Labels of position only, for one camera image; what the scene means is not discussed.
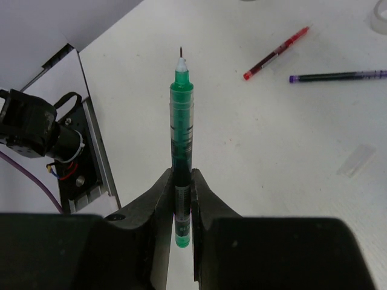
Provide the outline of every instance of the red pen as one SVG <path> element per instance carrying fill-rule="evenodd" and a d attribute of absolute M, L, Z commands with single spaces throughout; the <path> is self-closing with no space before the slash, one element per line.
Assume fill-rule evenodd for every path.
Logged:
<path fill-rule="evenodd" d="M 279 47 L 277 47 L 272 53 L 270 53 L 267 57 L 262 59 L 260 62 L 258 62 L 250 71 L 245 73 L 243 75 L 245 80 L 250 79 L 252 76 L 254 76 L 258 71 L 263 69 L 265 66 L 267 66 L 270 62 L 275 60 L 278 56 L 280 56 L 285 50 L 287 50 L 289 47 L 292 46 L 293 43 L 295 43 L 298 39 L 300 39 L 302 36 L 304 36 L 308 30 L 309 26 L 304 27 L 300 31 L 298 31 L 295 35 L 293 35 L 291 38 L 286 40 L 283 44 L 281 44 Z"/>

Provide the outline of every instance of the green pen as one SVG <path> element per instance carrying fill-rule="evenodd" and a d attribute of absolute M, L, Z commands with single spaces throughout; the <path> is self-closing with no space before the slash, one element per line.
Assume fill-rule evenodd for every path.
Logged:
<path fill-rule="evenodd" d="M 192 169 L 192 134 L 194 128 L 194 85 L 189 82 L 186 60 L 180 58 L 171 84 L 171 150 L 175 186 L 175 240 L 185 248 L 190 241 L 190 181 Z"/>

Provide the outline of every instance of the gray wall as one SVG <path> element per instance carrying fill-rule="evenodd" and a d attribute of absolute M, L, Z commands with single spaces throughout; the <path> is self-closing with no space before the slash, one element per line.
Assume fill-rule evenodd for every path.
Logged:
<path fill-rule="evenodd" d="M 21 89 L 67 43 L 78 51 L 141 0 L 0 0 L 0 87 Z"/>

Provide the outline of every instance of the pen barrel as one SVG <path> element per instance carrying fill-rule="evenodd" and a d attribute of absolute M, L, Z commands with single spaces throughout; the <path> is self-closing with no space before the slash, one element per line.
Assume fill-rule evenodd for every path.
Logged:
<path fill-rule="evenodd" d="M 339 72 L 332 74 L 309 74 L 303 76 L 291 76 L 291 83 L 305 82 L 327 82 L 330 80 L 370 80 L 386 79 L 387 71 L 359 71 L 359 72 Z"/>
<path fill-rule="evenodd" d="M 286 43 L 283 43 L 281 46 L 277 47 L 274 50 L 274 53 L 277 55 L 282 54 L 285 50 L 287 50 L 290 47 L 291 44 L 287 45 Z"/>
<path fill-rule="evenodd" d="M 260 71 L 261 69 L 263 69 L 265 66 L 267 66 L 270 62 L 272 62 L 273 60 L 275 60 L 277 57 L 278 57 L 278 54 L 274 51 L 274 52 L 270 53 L 267 57 L 265 57 L 264 59 L 262 59 L 260 62 L 258 62 L 258 63 L 250 70 L 250 73 L 252 74 L 252 76 L 253 76 L 254 74 L 256 74 L 258 71 Z"/>
<path fill-rule="evenodd" d="M 175 232 L 179 247 L 189 244 L 190 182 L 194 131 L 193 85 L 171 85 L 171 152 L 175 186 Z"/>

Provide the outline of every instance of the transparent pen body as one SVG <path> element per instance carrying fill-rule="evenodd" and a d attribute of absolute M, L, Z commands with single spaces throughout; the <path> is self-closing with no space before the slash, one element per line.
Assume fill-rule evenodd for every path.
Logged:
<path fill-rule="evenodd" d="M 179 247 L 190 240 L 190 180 L 194 125 L 193 86 L 171 85 L 171 152 L 175 186 L 175 237 Z"/>

